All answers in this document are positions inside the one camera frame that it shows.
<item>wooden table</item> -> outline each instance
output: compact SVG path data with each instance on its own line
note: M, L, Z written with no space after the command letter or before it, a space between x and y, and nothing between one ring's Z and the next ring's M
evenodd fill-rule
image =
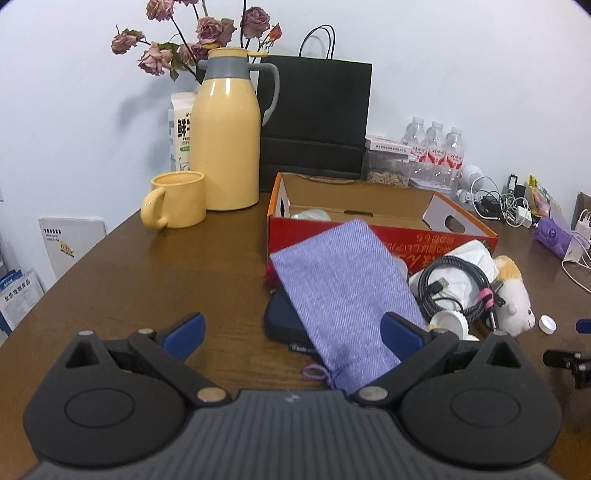
M268 341L262 331L267 203L263 196L250 209L210 212L200 225L159 233L145 229L136 213L41 299L0 348L0 479L18 478L35 464L22 428L24 407L80 330L125 338L135 329L159 329L201 311L206 340L187 363L233 395L240 388L320 388L300 377L307 357ZM533 231L495 228L501 237L495 254L509 255L521 268L534 313L558 323L553 336L535 327L519 337L564 412L550 466L569 480L588 480L591 391L576 391L568 372L544 367L541 358L547 348L591 351L591 336L574 329L579 318L591 316L591 297L532 241ZM589 282L585 275L582 280Z

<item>pink rose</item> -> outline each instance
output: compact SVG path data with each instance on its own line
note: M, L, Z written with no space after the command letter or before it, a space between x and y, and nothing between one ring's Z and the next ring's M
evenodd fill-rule
M271 28L269 15L261 7L250 7L241 22L245 38L261 38Z
M170 62L173 61L173 52L171 50L160 50L157 43L152 42L149 49L139 60L139 68L152 75L162 75L163 69L171 69Z
M174 0L150 0L146 15L150 20L170 20L173 16Z
M121 55L122 53L126 53L131 47L136 47L137 44L138 39L133 35L120 33L111 42L111 50L113 50L115 55Z
M238 29L234 26L234 20L230 18L222 18L220 23L222 24L223 31L217 38L217 43L221 47L225 47L232 40L232 34Z
M217 44L217 39L224 33L222 22L213 17L201 17L197 20L197 38L201 45Z
M189 51L189 49L185 45L181 45L180 49L178 50L178 54L187 65L195 65L193 55L195 55L195 58L198 60L207 59L209 50L203 48L199 42L190 43L189 48L191 49L191 51Z
M126 53L131 47L136 47L140 40L145 39L146 36L144 32L140 32L139 30L130 30L126 28L123 32L119 32L117 29L117 35L111 42L111 50L116 55L121 55L122 53Z

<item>yellow mug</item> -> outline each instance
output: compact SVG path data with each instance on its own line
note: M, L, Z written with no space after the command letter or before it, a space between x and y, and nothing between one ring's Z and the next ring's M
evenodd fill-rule
M205 218L205 175L199 171L173 171L154 177L140 215L149 228L197 225Z

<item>purple tissue pack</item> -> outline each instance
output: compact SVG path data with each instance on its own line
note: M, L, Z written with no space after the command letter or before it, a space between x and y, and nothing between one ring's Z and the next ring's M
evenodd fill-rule
M552 218L542 217L535 230L535 239L563 260L569 249L572 234L562 230Z

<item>power adapter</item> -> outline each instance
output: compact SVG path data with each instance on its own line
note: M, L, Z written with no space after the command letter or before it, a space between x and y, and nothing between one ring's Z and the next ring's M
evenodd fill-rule
M521 224L525 228L531 226L531 212L527 208L523 208L521 205L517 206L517 218L515 219L517 224Z

